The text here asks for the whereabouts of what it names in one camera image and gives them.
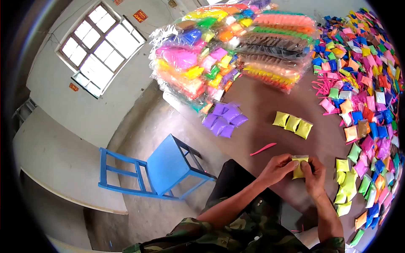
table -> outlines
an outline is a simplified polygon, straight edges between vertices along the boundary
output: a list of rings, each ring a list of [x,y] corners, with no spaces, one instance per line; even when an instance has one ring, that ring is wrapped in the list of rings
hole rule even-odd
[[[214,136],[209,129],[201,125],[201,119],[196,112],[174,96],[165,92],[163,98],[191,122],[196,130],[255,177],[259,176],[270,158],[275,155],[290,153],[318,157],[327,167],[325,190],[333,201],[339,189],[335,179],[335,160],[346,159],[352,145],[345,144],[343,127],[339,127],[341,117],[337,114],[323,115],[325,110],[318,105],[321,100],[315,96],[316,90],[311,83],[316,79],[312,73],[307,73],[287,95],[258,80],[246,76],[238,78],[224,95],[224,102],[240,103],[242,113],[249,120],[235,129],[230,139]],[[286,112],[313,123],[308,138],[305,140],[290,131],[272,125],[276,111]],[[249,155],[271,142],[277,145],[257,155]],[[270,189],[301,212],[313,225],[317,225],[316,208],[305,189],[304,180],[291,179],[292,172]],[[357,188],[360,183],[361,180],[357,179]],[[365,199],[358,193],[352,200],[349,214],[340,217],[346,242],[350,242],[356,234],[354,219],[365,212],[365,205]],[[376,230],[367,229],[356,248],[363,251],[374,237]]]

hand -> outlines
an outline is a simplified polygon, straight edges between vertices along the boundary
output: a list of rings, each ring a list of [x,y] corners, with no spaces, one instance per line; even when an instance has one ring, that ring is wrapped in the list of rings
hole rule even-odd
[[[326,194],[325,185],[325,166],[318,160],[318,158],[310,157],[308,162],[301,162],[301,170],[305,177],[305,186],[308,194],[317,200],[323,194]]]
[[[282,180],[288,172],[293,171],[298,165],[298,161],[291,160],[290,154],[274,156],[270,159],[257,180],[267,188]]]

red paper sign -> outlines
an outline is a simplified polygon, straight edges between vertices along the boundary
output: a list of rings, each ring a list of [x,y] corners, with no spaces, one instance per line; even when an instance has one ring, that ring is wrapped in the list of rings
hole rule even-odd
[[[139,23],[144,22],[148,18],[148,16],[142,10],[137,11],[133,16],[136,20],[138,20]]]
[[[116,5],[119,5],[120,3],[122,3],[124,0],[113,0],[114,1],[114,3],[116,4]]]
[[[79,87],[77,87],[73,83],[70,83],[69,88],[71,88],[73,91],[78,91],[79,90]]]

camouflage clothing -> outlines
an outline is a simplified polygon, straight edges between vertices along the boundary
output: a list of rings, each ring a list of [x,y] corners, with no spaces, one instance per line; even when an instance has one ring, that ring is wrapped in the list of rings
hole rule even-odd
[[[211,202],[205,210],[226,198]],[[183,219],[166,237],[137,243],[123,253],[141,252],[317,252],[343,253],[343,237],[330,238],[312,249],[278,224],[273,208],[257,197],[239,218],[221,230],[194,218]]]

concrete floor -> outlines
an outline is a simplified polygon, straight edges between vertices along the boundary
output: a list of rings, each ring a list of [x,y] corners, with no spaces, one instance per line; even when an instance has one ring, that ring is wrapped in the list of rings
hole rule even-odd
[[[218,176],[222,164],[230,159],[216,146],[207,144],[206,139],[164,101],[162,96],[158,96],[154,103],[150,104],[144,118],[138,122],[126,135],[118,153],[146,160],[171,133],[201,153],[203,160],[200,160],[200,163],[209,174]],[[116,166],[134,172],[132,164],[116,161]],[[120,176],[119,179],[122,187],[139,189],[135,178]],[[186,178],[173,193],[179,196],[196,182],[197,179]],[[192,192],[185,202],[124,194],[128,215],[85,210],[86,227],[92,248],[99,251],[121,251],[134,243],[165,236],[184,217],[198,216],[205,207],[214,185],[214,182],[205,183]],[[281,223],[284,227],[289,230],[301,229],[301,216],[288,204],[283,203]]]

